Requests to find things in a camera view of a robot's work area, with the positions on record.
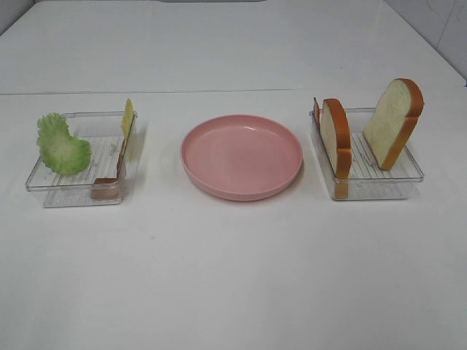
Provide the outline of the bread slice with brown crust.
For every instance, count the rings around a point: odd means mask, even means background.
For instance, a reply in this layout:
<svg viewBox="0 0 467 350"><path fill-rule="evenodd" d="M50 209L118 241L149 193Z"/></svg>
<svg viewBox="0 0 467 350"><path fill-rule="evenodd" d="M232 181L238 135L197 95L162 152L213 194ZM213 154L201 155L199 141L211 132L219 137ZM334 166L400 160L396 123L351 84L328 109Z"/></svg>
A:
<svg viewBox="0 0 467 350"><path fill-rule="evenodd" d="M335 199L348 197L348 177L352 165L351 133L346 112L337 98L323 101L320 117L320 135L333 175L339 179L334 183Z"/></svg>

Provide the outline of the brown bacon strip tray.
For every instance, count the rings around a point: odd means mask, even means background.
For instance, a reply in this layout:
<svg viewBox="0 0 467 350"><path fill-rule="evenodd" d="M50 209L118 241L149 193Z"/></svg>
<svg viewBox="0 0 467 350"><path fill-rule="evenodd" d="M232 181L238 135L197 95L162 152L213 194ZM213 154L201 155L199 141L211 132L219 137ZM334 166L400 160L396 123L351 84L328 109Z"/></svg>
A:
<svg viewBox="0 0 467 350"><path fill-rule="evenodd" d="M126 140L122 141L120 152L116 165L116 177L100 177L96 178L93 183L93 189L90 192L90 197L94 201L110 201L118 200L123 196L123 190L120 188L123 180L126 177L125 163Z"/></svg>

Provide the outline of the green lettuce leaf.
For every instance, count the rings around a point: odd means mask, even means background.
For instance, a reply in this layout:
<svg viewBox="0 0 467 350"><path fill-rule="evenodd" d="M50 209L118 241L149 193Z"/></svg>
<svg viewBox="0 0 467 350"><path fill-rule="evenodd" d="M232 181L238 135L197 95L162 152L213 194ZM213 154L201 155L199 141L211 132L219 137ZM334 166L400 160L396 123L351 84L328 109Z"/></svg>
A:
<svg viewBox="0 0 467 350"><path fill-rule="evenodd" d="M51 171L60 175L75 175L84 171L91 160L91 145L70 134L66 118L49 113L37 121L39 154Z"/></svg>

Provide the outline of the pink round plate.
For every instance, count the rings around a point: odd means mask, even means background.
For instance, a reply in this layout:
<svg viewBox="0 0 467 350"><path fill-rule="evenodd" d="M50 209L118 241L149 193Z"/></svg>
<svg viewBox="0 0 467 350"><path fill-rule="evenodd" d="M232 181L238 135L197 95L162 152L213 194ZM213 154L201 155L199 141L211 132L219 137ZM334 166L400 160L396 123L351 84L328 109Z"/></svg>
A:
<svg viewBox="0 0 467 350"><path fill-rule="evenodd" d="M207 120L184 137L180 157L188 178L210 195L256 201L283 191L297 177L303 151L282 124L250 114Z"/></svg>

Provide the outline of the yellow cheese slice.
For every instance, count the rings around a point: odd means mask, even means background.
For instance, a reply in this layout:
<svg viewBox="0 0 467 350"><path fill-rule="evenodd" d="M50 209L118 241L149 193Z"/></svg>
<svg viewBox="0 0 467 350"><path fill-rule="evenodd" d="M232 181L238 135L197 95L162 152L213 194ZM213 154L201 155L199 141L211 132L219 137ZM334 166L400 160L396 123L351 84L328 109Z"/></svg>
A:
<svg viewBox="0 0 467 350"><path fill-rule="evenodd" d="M123 132L124 139L127 140L131 132L131 126L134 121L134 108L131 99L126 100L126 105L121 120L121 130Z"/></svg>

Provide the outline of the clear left plastic tray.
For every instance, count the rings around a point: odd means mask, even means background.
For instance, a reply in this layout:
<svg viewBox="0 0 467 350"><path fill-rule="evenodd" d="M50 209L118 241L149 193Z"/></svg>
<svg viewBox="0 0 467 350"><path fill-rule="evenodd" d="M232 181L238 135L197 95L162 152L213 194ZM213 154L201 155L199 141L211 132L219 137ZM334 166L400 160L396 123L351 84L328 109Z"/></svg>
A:
<svg viewBox="0 0 467 350"><path fill-rule="evenodd" d="M90 197L96 178L116 177L116 165L120 147L124 140L120 124L123 111L119 112L74 112L64 113L70 134L88 141L91 145L90 165L78 174L65 176L56 174L45 166L41 159L29 174L25 186L45 208L73 206L102 206L119 204L127 198L134 187L141 155L137 132L137 113L131 132L126 140L126 177L120 188L123 196L118 200L94 201Z"/></svg>

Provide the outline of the clear plastic tray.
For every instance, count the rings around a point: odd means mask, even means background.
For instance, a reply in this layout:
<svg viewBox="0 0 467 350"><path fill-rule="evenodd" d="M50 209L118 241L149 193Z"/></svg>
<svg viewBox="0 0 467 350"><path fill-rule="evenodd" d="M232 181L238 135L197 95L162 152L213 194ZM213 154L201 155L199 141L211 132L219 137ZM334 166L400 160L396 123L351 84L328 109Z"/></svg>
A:
<svg viewBox="0 0 467 350"><path fill-rule="evenodd" d="M119 112L74 112L64 113L70 134L88 141L91 145L90 165L78 174L65 176L56 174L45 166L41 159L29 174L25 186L45 208L73 206L102 206L119 204L127 198L134 187L141 155L137 132L137 113L131 132L126 140L126 177L120 188L123 196L118 200L94 201L90 197L96 178L116 177L116 165L120 147L124 140L120 124L123 111Z"/></svg>
<svg viewBox="0 0 467 350"><path fill-rule="evenodd" d="M417 185L424 180L424 173L407 147L404 147L394 166L389 171L381 170L363 137L363 129L371 119L373 108L346 109L351 132L352 165L348 183L348 197L335 199L334 183L339 182L333 175L327 152L313 117L311 138L317 153L320 168L331 199L335 201L402 200L412 197Z"/></svg>

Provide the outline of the clear right plastic tray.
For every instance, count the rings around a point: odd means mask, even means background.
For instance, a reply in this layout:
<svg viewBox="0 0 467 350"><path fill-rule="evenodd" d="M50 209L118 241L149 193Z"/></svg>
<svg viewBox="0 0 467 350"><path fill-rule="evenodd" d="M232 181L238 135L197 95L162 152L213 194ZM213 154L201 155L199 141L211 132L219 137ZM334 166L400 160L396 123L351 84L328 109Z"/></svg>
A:
<svg viewBox="0 0 467 350"><path fill-rule="evenodd" d="M333 175L327 152L313 117L311 138L317 153L320 168L331 199L335 201L402 200L412 197L417 185L424 180L424 173L407 147L404 147L394 166L389 171L381 170L363 137L363 129L371 119L373 108L346 109L351 132L352 165L348 183L348 197L335 199L334 183L339 182Z"/></svg>

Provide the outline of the upright bread slice right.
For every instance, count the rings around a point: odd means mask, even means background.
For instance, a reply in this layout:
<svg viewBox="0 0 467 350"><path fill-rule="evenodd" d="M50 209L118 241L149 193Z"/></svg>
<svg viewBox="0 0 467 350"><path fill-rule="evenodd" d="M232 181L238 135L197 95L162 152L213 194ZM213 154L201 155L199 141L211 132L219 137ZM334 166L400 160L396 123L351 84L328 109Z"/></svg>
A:
<svg viewBox="0 0 467 350"><path fill-rule="evenodd" d="M424 100L418 85L411 79L394 79L377 102L372 118L363 130L377 165L390 170L422 114Z"/></svg>

